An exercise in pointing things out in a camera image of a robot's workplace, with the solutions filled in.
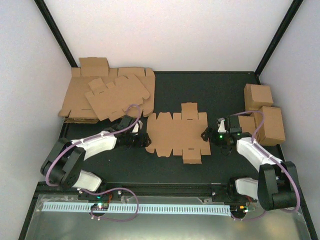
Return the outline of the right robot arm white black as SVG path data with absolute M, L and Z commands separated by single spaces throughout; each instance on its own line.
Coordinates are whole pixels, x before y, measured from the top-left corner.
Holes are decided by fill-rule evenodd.
M 283 161 L 262 147 L 256 140 L 257 130 L 245 130 L 240 118 L 248 112 L 240 112 L 217 119 L 217 127 L 207 127 L 201 138 L 218 147 L 235 147 L 258 172 L 258 179 L 234 177 L 229 180 L 227 195 L 234 202 L 243 197 L 257 200 L 265 211 L 281 209 L 296 212 L 301 205 L 300 185 L 296 166 Z

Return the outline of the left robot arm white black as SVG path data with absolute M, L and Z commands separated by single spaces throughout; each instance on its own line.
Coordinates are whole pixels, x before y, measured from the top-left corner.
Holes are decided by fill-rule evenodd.
M 142 124 L 139 119 L 126 115 L 119 123 L 92 136 L 73 140 L 60 138 L 40 168 L 46 184 L 63 189 L 85 189 L 95 199 L 103 199 L 108 188 L 102 184 L 102 178 L 83 170 L 84 161 L 117 147 L 148 147 L 152 141 L 142 132 Z

